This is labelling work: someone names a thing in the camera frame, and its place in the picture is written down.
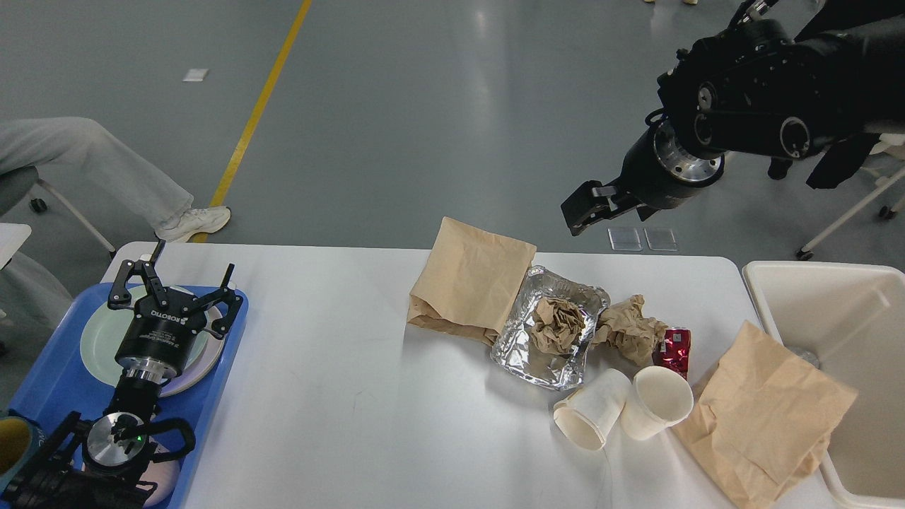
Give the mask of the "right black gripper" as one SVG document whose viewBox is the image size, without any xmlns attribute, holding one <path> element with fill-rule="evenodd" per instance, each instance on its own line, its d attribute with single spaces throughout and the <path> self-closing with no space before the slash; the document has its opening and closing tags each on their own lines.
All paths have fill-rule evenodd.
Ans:
<svg viewBox="0 0 905 509">
<path fill-rule="evenodd" d="M 669 122 L 658 122 L 629 149 L 616 180 L 588 180 L 560 205 L 571 236 L 636 210 L 640 222 L 676 209 L 724 174 L 725 157 L 699 158 L 682 147 Z"/>
</svg>

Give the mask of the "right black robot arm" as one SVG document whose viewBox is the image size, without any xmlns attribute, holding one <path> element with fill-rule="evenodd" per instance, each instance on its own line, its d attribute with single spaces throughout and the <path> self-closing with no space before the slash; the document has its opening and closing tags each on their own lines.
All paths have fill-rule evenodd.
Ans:
<svg viewBox="0 0 905 509">
<path fill-rule="evenodd" d="M 903 132 L 903 3 L 827 1 L 798 35 L 744 1 L 717 35 L 679 49 L 659 109 L 618 178 L 583 183 L 561 210 L 571 235 L 636 211 L 676 209 L 718 181 L 728 152 L 822 155 L 808 185 L 847 180 L 882 134 Z"/>
</svg>

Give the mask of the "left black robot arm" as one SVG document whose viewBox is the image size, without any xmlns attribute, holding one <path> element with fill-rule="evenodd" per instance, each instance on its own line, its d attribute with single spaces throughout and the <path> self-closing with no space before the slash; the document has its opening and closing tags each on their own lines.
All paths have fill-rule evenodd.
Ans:
<svg viewBox="0 0 905 509">
<path fill-rule="evenodd" d="M 25 432 L 2 439 L 4 508 L 174 505 L 150 464 L 183 467 L 177 492 L 189 483 L 247 306 L 233 265 L 217 287 L 165 286 L 162 251 L 80 294 L 17 390 Z"/>
</svg>

